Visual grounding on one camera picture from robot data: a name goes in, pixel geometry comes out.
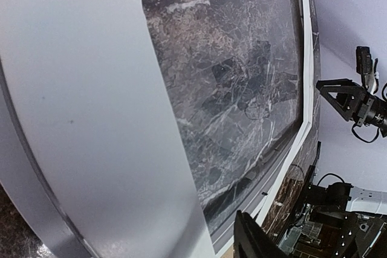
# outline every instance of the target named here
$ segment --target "white edge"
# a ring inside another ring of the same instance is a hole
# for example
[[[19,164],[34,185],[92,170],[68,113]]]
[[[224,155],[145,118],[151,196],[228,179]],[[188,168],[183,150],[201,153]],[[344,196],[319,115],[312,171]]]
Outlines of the white edge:
[[[299,152],[301,146],[303,145],[307,135],[312,126],[313,121],[313,97],[314,97],[314,59],[313,59],[313,35],[312,35],[312,26],[310,19],[310,5],[309,0],[302,0],[303,4],[303,14],[304,14],[304,74],[303,74],[303,89],[304,89],[304,108],[303,108],[303,120],[301,127],[294,139],[293,144],[289,150],[288,155],[285,158],[282,168],[268,191],[268,195],[262,199],[258,206],[251,212],[252,216],[258,214],[256,219],[259,225],[262,225],[265,220],[272,203],[275,200],[275,197],[281,187],[282,182],[284,181],[285,175],[290,167],[290,164],[295,159],[297,153]],[[224,246],[216,254],[216,258],[222,257],[224,253],[232,246],[234,243],[234,237],[229,239]]]

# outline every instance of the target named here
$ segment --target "white wall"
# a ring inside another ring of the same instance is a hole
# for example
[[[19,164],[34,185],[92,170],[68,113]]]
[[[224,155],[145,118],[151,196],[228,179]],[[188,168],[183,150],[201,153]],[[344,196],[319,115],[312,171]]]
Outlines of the white wall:
[[[386,0],[316,0],[321,39],[322,79],[349,78],[360,83],[356,74],[355,49],[371,47],[379,58],[380,83],[387,82],[387,2]],[[316,180],[328,172],[370,190],[387,191],[387,138],[365,144],[351,133],[352,123],[322,100],[320,120],[321,156]],[[358,129],[372,139],[375,127]],[[335,182],[326,178],[323,186]]]

